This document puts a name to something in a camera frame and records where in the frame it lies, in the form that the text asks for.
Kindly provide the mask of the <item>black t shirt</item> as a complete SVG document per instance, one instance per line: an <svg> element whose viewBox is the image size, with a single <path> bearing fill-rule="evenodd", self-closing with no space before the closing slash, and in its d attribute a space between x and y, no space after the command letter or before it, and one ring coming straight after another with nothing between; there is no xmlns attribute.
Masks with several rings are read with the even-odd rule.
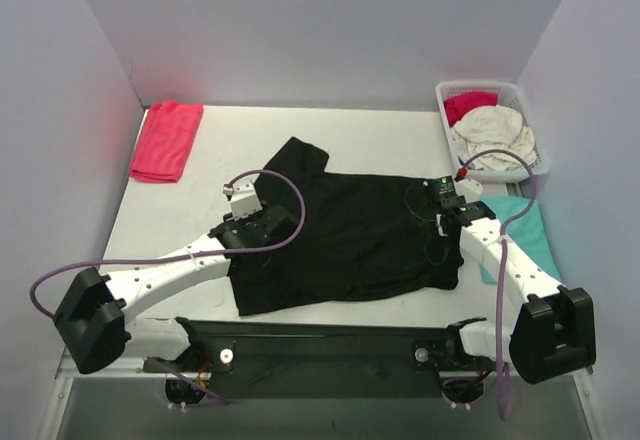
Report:
<svg viewBox="0 0 640 440"><path fill-rule="evenodd" d="M255 188L304 227L257 267L230 275L242 317L328 301L381 300L423 288L453 290L463 264L455 239L440 236L422 180L328 173L324 150L290 138Z"/></svg>

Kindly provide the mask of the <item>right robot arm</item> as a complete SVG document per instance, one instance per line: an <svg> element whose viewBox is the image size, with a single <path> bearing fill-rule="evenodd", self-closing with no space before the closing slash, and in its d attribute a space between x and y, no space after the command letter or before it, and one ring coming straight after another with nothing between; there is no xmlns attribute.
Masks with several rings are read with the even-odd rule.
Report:
<svg viewBox="0 0 640 440"><path fill-rule="evenodd" d="M483 202L469 202L450 176L423 183L439 235L493 275L496 303L518 308L506 326L474 318L454 324L443 343L448 364L465 368L479 358L512 367L529 384L592 367L596 362L594 304L582 288L569 289L539 267L507 234Z"/></svg>

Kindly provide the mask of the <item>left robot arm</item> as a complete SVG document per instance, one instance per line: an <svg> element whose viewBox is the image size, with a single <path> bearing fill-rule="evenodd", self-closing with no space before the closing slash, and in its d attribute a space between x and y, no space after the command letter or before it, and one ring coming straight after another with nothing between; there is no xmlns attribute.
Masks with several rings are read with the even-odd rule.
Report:
<svg viewBox="0 0 640 440"><path fill-rule="evenodd" d="M95 267L81 270L53 318L77 370L93 374L122 357L157 357L182 372L195 369L203 349L184 322L147 318L145 312L235 267L265 262L298 225L285 208L270 206L244 219L226 216L155 265L106 274Z"/></svg>

